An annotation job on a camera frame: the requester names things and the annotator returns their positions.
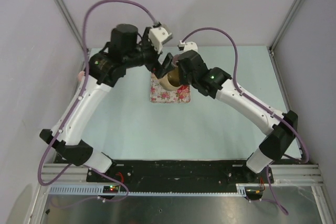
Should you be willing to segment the purple mug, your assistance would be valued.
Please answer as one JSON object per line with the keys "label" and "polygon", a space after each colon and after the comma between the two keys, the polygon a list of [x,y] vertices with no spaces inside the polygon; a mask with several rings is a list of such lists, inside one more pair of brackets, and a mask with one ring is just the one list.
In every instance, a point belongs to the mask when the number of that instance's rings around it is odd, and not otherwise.
{"label": "purple mug", "polygon": [[178,58],[179,58],[179,56],[180,55],[175,55],[174,57],[173,57],[173,59],[172,59],[172,66],[174,67],[174,68],[177,68],[177,62],[178,62]]}

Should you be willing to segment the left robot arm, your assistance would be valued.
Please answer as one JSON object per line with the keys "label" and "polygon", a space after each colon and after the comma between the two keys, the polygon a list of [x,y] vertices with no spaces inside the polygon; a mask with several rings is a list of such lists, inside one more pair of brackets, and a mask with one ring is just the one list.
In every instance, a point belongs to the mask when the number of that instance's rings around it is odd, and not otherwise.
{"label": "left robot arm", "polygon": [[61,119],[51,129],[43,129],[40,138],[67,162],[89,166],[98,170],[104,181],[112,181],[117,174],[112,159],[83,141],[83,131],[99,103],[127,69],[145,66],[158,78],[172,70],[171,54],[159,62],[163,45],[171,39],[172,32],[162,24],[147,27],[142,36],[133,25],[117,25],[105,46],[90,57],[88,73]]}

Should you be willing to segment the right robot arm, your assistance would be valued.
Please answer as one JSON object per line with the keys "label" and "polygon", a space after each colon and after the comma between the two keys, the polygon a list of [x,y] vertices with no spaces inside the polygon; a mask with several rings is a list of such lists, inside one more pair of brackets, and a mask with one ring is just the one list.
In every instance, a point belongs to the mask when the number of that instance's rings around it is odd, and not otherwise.
{"label": "right robot arm", "polygon": [[189,84],[202,95],[231,106],[265,134],[265,139],[243,165],[243,178],[250,183],[255,182],[266,166],[282,158],[295,139],[297,114],[274,110],[236,85],[230,74],[221,68],[209,69],[194,50],[179,55],[177,67],[181,84]]}

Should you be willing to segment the pink ceramic mug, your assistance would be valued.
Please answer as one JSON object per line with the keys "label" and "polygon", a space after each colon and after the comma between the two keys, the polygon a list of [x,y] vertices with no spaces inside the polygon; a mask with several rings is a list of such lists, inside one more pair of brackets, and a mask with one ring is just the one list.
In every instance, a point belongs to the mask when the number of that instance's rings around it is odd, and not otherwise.
{"label": "pink ceramic mug", "polygon": [[81,81],[84,76],[85,76],[85,72],[84,71],[79,72],[79,74],[78,74],[78,80]]}

